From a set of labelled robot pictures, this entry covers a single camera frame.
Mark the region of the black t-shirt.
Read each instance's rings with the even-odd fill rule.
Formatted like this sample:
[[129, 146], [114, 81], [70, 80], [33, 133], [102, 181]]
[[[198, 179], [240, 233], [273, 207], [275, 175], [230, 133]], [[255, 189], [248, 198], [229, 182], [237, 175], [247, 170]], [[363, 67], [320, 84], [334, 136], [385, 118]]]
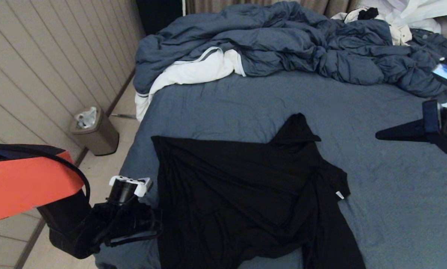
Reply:
[[366, 269], [338, 201], [347, 174], [324, 160], [302, 114], [268, 143], [153, 136], [161, 269], [238, 269], [301, 249], [304, 269]]

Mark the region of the bed with blue sheet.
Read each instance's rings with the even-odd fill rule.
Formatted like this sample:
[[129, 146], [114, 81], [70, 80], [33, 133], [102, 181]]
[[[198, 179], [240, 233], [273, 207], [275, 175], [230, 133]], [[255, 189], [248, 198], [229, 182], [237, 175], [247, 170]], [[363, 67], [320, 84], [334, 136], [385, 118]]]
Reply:
[[174, 84], [154, 95], [120, 173], [156, 178], [151, 136], [268, 142], [301, 113], [322, 139], [323, 158], [348, 174], [350, 196], [338, 205], [367, 269], [447, 269], [447, 154], [375, 138], [420, 119], [423, 101], [391, 84], [299, 71]]

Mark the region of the brown trash bin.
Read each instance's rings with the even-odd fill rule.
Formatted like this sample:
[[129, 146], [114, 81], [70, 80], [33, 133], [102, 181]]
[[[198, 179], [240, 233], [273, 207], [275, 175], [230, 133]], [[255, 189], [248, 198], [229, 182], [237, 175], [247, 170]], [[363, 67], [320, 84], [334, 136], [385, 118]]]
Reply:
[[[80, 109], [76, 114], [87, 108], [90, 107]], [[94, 126], [88, 129], [78, 129], [75, 118], [73, 118], [69, 126], [69, 131], [79, 143], [89, 149], [95, 156], [111, 155], [117, 151], [119, 132], [111, 123], [106, 113], [101, 108], [96, 108], [97, 119]]]

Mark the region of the dark blue denim garment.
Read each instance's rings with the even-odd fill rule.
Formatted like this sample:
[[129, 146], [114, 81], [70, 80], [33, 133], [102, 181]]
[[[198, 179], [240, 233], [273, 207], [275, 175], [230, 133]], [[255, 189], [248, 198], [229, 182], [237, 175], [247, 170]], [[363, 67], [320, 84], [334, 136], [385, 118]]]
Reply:
[[410, 45], [423, 48], [437, 63], [440, 58], [447, 57], [447, 38], [442, 34], [418, 28], [410, 28], [410, 32]]

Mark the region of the cream buttoned shirt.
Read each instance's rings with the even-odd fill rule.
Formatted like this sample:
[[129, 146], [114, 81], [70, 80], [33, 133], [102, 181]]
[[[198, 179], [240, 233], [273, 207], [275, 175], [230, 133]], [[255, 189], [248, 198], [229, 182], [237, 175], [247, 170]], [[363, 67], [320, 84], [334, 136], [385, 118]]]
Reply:
[[389, 25], [389, 31], [391, 33], [392, 44], [394, 46], [409, 46], [408, 42], [413, 39], [408, 25]]

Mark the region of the white crumpled garment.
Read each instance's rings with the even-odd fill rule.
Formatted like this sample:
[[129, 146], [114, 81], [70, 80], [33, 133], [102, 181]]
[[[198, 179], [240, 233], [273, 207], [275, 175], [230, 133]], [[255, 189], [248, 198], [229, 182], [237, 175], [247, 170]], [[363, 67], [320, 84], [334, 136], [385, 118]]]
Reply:
[[441, 33], [437, 17], [447, 16], [447, 0], [356, 0], [349, 12], [375, 7], [390, 25], [418, 28]]

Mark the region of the small black garment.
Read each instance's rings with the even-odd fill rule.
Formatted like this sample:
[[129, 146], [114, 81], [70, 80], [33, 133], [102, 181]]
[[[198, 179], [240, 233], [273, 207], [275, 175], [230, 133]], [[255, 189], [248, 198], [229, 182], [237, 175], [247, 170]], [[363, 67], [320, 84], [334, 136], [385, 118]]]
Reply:
[[362, 8], [358, 12], [358, 20], [373, 20], [379, 16], [379, 11], [376, 7], [369, 7], [368, 9]]

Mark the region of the white quilt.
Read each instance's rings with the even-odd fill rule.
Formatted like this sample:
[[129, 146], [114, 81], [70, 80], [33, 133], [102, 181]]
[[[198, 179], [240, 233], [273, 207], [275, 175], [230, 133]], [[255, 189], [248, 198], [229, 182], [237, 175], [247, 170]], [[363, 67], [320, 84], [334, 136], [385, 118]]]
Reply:
[[211, 82], [232, 73], [246, 76], [242, 57], [234, 49], [223, 51], [219, 47], [210, 47], [196, 60], [175, 61], [155, 79], [148, 93], [135, 95], [135, 117], [138, 121], [143, 120], [153, 96], [164, 87]]

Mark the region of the crumpled blue duvet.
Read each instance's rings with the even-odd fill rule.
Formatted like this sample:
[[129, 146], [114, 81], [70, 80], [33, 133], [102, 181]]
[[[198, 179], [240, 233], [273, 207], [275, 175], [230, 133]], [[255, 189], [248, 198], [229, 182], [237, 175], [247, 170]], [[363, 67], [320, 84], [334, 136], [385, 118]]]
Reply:
[[424, 98], [446, 90], [432, 73], [437, 62], [421, 47], [394, 46], [387, 22], [344, 23], [279, 2], [187, 15], [146, 36], [135, 56], [136, 91], [148, 93], [172, 63], [196, 59], [210, 47], [236, 50], [251, 77], [304, 71], [350, 84], [393, 84]]

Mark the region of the dark cabinet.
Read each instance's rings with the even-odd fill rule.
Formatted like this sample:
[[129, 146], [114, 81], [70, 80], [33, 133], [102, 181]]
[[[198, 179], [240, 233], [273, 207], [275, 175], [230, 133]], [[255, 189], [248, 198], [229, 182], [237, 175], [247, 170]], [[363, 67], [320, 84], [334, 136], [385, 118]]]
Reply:
[[135, 0], [146, 35], [156, 34], [183, 15], [182, 0]]

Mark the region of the beige curtain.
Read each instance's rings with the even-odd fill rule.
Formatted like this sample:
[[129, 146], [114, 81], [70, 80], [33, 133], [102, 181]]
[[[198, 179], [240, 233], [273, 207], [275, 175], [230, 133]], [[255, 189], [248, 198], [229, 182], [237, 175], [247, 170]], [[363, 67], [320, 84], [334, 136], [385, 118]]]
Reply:
[[353, 10], [363, 0], [183, 0], [187, 14], [220, 12], [236, 4], [257, 4], [269, 6], [282, 1], [296, 2], [326, 17]]

